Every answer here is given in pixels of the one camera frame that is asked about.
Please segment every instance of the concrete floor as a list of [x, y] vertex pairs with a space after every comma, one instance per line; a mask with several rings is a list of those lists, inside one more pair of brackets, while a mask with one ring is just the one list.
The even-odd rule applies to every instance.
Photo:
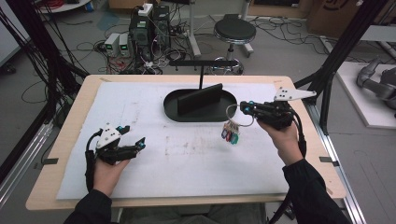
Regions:
[[[73, 10], [56, 14], [56, 19], [61, 21], [59, 27], [68, 47], [73, 50], [78, 58], [91, 74], [104, 74], [105, 61], [96, 52], [83, 51], [88, 49], [96, 41], [105, 39], [105, 35], [112, 32], [125, 32], [128, 29], [129, 15], [113, 13], [107, 10], [97, 10], [87, 13], [83, 10]], [[92, 21], [79, 25], [67, 25], [82, 21]], [[214, 22], [212, 18], [196, 18], [195, 27], [202, 27], [196, 32], [198, 45], [202, 52], [202, 60], [212, 60], [224, 56], [228, 45], [211, 35]], [[297, 21], [301, 27], [289, 24], [289, 30], [299, 32], [301, 36], [309, 35], [306, 32], [304, 21]], [[235, 57], [245, 65], [246, 75], [271, 75], [288, 76], [293, 81], [300, 80], [316, 72], [326, 60], [324, 47], [317, 38], [308, 38], [312, 44], [291, 44], [285, 40], [274, 37], [282, 37], [279, 27], [269, 30], [268, 25], [263, 25], [266, 30], [257, 30], [255, 40], [251, 43], [254, 53], [247, 58], [244, 51], [236, 49]], [[283, 32], [288, 39], [296, 38], [297, 35], [288, 34], [286, 25], [282, 26]], [[380, 55], [384, 61], [389, 56], [381, 49], [373, 47], [373, 43], [361, 42], [351, 52], [348, 60], [369, 61], [376, 55]], [[32, 65], [23, 53], [17, 53], [11, 60], [17, 68], [13, 75], [1, 74], [0, 98], [1, 118], [0, 126], [0, 162], [3, 162], [7, 154], [14, 148], [22, 137], [24, 131], [41, 110], [43, 103], [25, 103], [21, 96], [29, 86], [39, 81]], [[163, 69], [164, 74], [190, 74], [198, 75], [193, 68], [180, 67], [178, 71], [174, 67], [167, 66]], [[38, 102], [44, 99], [44, 85], [37, 84], [23, 95], [23, 99], [29, 102]], [[350, 102], [345, 90], [334, 79], [332, 87], [332, 100], [329, 113], [328, 127], [332, 143], [337, 151], [347, 178], [367, 223], [395, 223], [393, 214], [396, 212], [396, 179], [392, 171], [396, 168], [393, 162], [396, 158], [396, 130], [383, 130], [365, 127], [354, 105]], [[57, 133], [54, 130], [52, 139]], [[39, 170], [34, 169], [34, 164], [40, 161], [48, 143], [38, 153], [33, 164], [21, 179], [6, 204], [0, 210], [0, 223], [56, 223], [63, 221], [71, 211], [32, 212], [28, 211], [24, 204], [30, 194]], [[276, 205], [268, 205], [267, 214], [271, 217]], [[279, 223], [289, 223], [283, 218]]]

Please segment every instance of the black sleeve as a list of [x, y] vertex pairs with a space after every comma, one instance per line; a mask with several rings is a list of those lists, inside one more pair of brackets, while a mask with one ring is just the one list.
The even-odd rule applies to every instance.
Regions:
[[75, 211], [64, 222], [73, 223], [110, 223], [111, 199], [99, 190], [93, 189], [76, 205]]
[[283, 172], [299, 224], [349, 223], [327, 193], [321, 175], [305, 159], [284, 167]]

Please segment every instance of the stool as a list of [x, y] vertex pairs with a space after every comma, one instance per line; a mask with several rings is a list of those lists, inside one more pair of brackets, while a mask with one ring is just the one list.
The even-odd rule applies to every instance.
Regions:
[[227, 56], [225, 58], [219, 57], [215, 61], [234, 60], [237, 62], [237, 65], [225, 67], [212, 66], [210, 67], [212, 74], [217, 75], [221, 72], [223, 75], [242, 75], [244, 73], [244, 65], [233, 57], [233, 45], [244, 45], [252, 41], [256, 36], [256, 28], [248, 21], [238, 18], [227, 18], [216, 22], [214, 34], [218, 39], [230, 43]]

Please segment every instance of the hand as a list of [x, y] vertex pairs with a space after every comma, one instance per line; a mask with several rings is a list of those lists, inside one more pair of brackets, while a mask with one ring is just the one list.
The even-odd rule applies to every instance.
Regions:
[[93, 188], [110, 197], [113, 189], [119, 182], [123, 169], [128, 165], [129, 161], [121, 161], [115, 165], [110, 165], [98, 158], [95, 164]]
[[303, 155], [298, 148], [297, 127], [294, 123], [289, 127], [278, 131], [262, 121], [257, 120], [257, 122], [265, 131], [268, 132], [275, 147], [278, 149], [277, 154], [287, 166], [292, 165], [303, 158]]

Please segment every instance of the white sheet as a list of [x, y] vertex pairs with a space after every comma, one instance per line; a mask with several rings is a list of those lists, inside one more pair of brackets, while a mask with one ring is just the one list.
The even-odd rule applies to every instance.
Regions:
[[[223, 86], [238, 103], [271, 102], [276, 93], [272, 84]], [[114, 127], [131, 125], [120, 146], [134, 145], [142, 137], [147, 145], [125, 168], [113, 198], [287, 192], [283, 163], [256, 122], [240, 128], [238, 144], [231, 145], [220, 136], [223, 122], [181, 123], [166, 117], [164, 97], [174, 90], [196, 87], [191, 83], [103, 83], [71, 152], [57, 199], [79, 199], [87, 194], [85, 145], [107, 122]], [[251, 122], [251, 116], [239, 109], [236, 112], [236, 121]], [[97, 140], [93, 139], [92, 148]]]

